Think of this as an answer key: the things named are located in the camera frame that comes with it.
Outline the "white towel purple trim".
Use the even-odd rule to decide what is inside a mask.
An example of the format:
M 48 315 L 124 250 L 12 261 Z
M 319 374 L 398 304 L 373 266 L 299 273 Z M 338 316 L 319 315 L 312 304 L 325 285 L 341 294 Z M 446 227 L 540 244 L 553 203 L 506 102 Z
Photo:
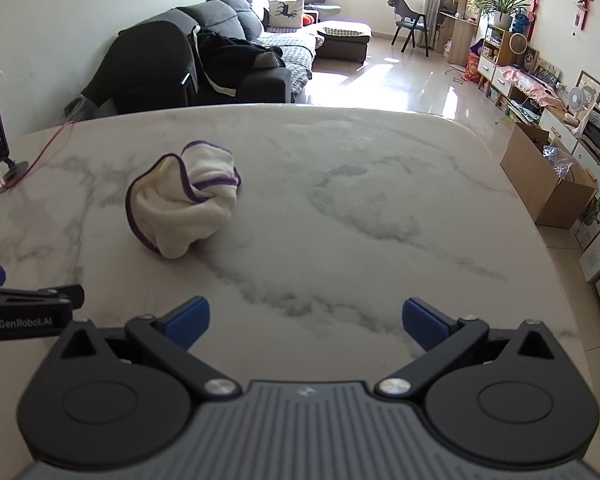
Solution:
M 242 186 L 233 154 L 203 140 L 162 155 L 125 195 L 131 231 L 148 249 L 177 259 L 232 218 Z

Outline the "open cardboard box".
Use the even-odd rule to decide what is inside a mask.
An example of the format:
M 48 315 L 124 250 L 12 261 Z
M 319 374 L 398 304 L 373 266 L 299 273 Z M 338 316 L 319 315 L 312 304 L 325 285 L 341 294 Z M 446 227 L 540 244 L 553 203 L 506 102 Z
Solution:
M 501 167 L 537 226 L 570 229 L 597 190 L 566 148 L 535 126 L 516 125 Z

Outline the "white tv cabinet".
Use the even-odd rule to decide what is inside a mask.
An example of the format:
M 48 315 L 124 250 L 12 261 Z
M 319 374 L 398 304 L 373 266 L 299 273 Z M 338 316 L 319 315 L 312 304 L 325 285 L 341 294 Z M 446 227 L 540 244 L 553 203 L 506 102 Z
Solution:
M 479 58 L 480 87 L 514 122 L 538 126 L 558 140 L 593 175 L 600 188 L 600 159 L 580 139 L 578 126 L 567 119 L 567 107 L 542 81 L 515 66 L 501 66 L 492 58 Z

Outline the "small white desk fan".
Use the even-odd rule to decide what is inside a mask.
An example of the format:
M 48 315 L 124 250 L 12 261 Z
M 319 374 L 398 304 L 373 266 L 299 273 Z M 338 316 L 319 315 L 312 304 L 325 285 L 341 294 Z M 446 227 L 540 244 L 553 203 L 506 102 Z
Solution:
M 595 92 L 590 86 L 573 87 L 567 94 L 565 122 L 577 127 L 595 102 Z

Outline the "dark grey sofa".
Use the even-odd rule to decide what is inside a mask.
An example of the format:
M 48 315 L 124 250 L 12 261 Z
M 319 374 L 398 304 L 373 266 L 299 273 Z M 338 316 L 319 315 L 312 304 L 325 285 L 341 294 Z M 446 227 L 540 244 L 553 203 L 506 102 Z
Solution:
M 279 50 L 284 67 L 265 70 L 245 80 L 245 87 L 236 96 L 221 96 L 211 90 L 203 74 L 198 74 L 200 104 L 230 103 L 298 103 L 306 84 L 312 78 L 312 66 L 320 40 L 313 32 L 295 29 L 292 32 L 268 32 L 268 11 L 254 8 L 252 0 L 207 0 L 192 6 L 178 6 L 147 20 L 168 22 L 184 34 L 195 27 L 209 29 L 230 39 L 245 39 L 260 47 Z

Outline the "dark wooden chair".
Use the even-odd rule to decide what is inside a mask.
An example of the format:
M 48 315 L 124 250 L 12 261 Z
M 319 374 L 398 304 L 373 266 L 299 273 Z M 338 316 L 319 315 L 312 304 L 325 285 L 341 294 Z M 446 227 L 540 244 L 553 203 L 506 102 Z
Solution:
M 393 10 L 394 17 L 396 18 L 396 32 L 394 33 L 391 44 L 395 44 L 400 31 L 406 29 L 408 34 L 401 52 L 405 51 L 408 44 L 411 44 L 413 48 L 416 48 L 415 36 L 416 32 L 420 32 L 424 37 L 426 56 L 429 56 L 429 36 L 426 15 L 414 11 L 408 5 L 406 0 L 387 0 L 387 4 L 388 7 Z

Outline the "grey ottoman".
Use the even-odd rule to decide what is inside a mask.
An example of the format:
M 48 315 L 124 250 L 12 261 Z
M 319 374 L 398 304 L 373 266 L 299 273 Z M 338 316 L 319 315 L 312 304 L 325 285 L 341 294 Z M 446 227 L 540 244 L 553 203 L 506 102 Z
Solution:
M 316 49 L 317 58 L 358 63 L 367 58 L 368 44 L 372 38 L 370 26 L 347 21 L 324 21 L 316 25 L 317 35 L 323 39 Z

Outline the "white deer cushion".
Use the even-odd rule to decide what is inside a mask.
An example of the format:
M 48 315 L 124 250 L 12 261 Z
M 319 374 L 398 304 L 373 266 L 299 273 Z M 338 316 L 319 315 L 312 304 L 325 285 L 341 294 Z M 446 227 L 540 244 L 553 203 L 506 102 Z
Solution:
M 268 6 L 268 24 L 273 28 L 301 28 L 303 10 L 304 0 L 271 0 Z

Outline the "green potted plant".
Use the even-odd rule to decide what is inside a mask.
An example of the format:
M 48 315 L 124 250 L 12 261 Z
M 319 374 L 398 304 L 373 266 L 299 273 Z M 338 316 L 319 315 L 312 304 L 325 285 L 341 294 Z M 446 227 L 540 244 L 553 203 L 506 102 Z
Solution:
M 480 15 L 493 18 L 493 24 L 510 29 L 515 14 L 526 14 L 531 0 L 472 0 L 472 6 Z

